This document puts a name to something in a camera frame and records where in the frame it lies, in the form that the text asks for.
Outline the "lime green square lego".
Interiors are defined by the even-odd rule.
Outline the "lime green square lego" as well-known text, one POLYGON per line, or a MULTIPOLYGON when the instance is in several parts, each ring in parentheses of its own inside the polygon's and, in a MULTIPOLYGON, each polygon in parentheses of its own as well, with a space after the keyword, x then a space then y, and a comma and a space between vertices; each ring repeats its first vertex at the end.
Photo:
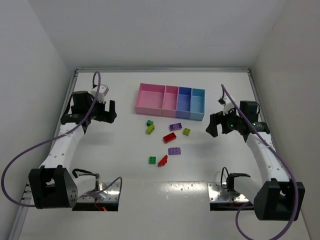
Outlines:
POLYGON ((185 136, 189 136, 190 135, 191 130, 189 128, 184 128, 182 134, 185 136))

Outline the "dark green lego number one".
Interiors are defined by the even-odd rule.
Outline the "dark green lego number one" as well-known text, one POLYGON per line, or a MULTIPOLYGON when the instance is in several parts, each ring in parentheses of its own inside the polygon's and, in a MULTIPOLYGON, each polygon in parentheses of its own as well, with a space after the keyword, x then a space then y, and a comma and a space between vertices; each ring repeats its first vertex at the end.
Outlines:
POLYGON ((153 125, 153 124, 154 124, 154 122, 151 121, 151 120, 148 120, 148 121, 146 122, 146 125, 147 125, 147 126, 150 126, 150 125, 153 125))

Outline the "purple rectangular lego brick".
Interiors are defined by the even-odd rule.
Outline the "purple rectangular lego brick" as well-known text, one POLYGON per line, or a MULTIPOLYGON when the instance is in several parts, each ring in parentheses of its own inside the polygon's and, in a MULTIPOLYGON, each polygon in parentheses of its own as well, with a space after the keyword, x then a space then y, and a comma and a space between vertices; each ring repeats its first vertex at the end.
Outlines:
POLYGON ((182 129, 182 124, 180 122, 169 125, 170 131, 177 131, 177 130, 181 130, 181 129, 182 129))

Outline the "lime green curved lego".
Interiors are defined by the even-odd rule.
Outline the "lime green curved lego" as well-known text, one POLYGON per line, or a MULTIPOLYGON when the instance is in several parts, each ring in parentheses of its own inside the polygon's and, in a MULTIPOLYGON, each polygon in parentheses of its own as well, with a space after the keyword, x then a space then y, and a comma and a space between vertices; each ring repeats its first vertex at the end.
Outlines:
POLYGON ((146 129, 146 133, 150 135, 155 130, 155 126, 152 124, 146 129))

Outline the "red rectangular lego brick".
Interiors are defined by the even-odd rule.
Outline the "red rectangular lego brick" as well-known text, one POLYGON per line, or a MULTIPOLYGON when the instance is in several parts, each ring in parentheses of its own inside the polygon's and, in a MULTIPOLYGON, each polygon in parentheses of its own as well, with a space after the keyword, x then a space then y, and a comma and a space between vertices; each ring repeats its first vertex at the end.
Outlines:
POLYGON ((163 142, 165 144, 167 144, 167 143, 174 141, 176 138, 177 138, 176 134, 174 132, 172 132, 172 133, 163 137, 163 142))

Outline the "light purple sloped lego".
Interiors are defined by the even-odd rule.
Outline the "light purple sloped lego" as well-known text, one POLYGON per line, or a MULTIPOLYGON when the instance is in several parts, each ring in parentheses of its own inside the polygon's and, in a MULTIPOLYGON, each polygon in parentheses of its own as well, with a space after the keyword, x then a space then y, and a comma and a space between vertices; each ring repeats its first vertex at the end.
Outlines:
POLYGON ((170 155, 170 156, 181 155, 181 148, 180 147, 170 147, 168 149, 168 155, 170 155))

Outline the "green square lego brick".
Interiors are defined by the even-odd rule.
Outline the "green square lego brick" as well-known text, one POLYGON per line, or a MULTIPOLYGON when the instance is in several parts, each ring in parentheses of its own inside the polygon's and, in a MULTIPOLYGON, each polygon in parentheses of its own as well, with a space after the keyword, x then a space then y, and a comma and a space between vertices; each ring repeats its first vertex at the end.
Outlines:
POLYGON ((150 156, 148 159, 148 163, 151 165, 155 165, 157 162, 157 158, 155 156, 150 156))

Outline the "red sloped lego brick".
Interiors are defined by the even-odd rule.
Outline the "red sloped lego brick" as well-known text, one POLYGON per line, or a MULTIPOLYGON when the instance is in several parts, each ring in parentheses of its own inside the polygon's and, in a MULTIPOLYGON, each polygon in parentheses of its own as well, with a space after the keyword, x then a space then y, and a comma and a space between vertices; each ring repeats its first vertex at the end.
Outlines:
POLYGON ((163 167, 168 162, 168 156, 165 155, 157 164, 158 167, 163 167))

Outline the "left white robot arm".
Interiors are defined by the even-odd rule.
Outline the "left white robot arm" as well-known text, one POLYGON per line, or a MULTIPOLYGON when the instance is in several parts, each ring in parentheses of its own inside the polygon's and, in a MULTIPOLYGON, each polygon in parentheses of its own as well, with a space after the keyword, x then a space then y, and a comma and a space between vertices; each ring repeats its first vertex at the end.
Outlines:
POLYGON ((99 174, 75 168, 71 162, 81 138, 92 121, 113 123, 117 117, 115 101, 105 110, 109 88, 94 87, 91 92, 75 91, 60 119, 61 138, 53 144, 48 157, 28 175, 37 209, 74 208, 77 200, 99 189, 99 174))

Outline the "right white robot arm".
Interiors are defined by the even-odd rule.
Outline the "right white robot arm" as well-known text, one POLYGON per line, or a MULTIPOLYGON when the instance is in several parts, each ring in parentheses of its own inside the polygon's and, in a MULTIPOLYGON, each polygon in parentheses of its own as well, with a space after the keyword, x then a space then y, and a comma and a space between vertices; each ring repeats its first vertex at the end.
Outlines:
POLYGON ((247 173, 230 173, 224 188, 232 195, 246 196, 261 221, 296 221, 305 187, 302 182, 294 186, 288 171, 275 156, 270 129, 266 122, 259 121, 259 104, 241 101, 242 113, 238 113, 226 97, 220 99, 219 103, 223 105, 223 110, 210 115, 206 132, 217 137, 218 125, 225 135, 237 131, 251 150, 262 179, 262 184, 257 184, 247 173))

